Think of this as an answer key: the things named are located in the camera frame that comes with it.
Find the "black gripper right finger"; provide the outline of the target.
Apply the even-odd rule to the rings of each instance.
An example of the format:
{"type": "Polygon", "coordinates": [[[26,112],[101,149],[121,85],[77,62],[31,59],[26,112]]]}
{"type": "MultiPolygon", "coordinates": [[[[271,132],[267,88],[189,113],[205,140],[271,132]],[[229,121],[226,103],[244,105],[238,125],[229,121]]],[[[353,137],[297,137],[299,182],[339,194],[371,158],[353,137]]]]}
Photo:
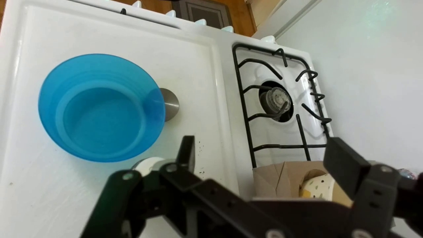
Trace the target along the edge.
{"type": "Polygon", "coordinates": [[[365,178],[372,165],[341,137],[327,140],[324,166],[351,199],[365,200],[369,197],[365,178]]]}

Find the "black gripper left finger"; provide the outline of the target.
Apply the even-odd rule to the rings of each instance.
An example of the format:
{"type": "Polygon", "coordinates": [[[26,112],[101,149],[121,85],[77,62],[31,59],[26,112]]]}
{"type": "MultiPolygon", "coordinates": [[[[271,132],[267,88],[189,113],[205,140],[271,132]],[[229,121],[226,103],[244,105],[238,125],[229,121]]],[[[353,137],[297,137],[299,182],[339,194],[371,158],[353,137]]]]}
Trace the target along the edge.
{"type": "Polygon", "coordinates": [[[193,134],[184,136],[176,157],[176,162],[184,169],[193,171],[196,165],[196,138],[193,134]]]}

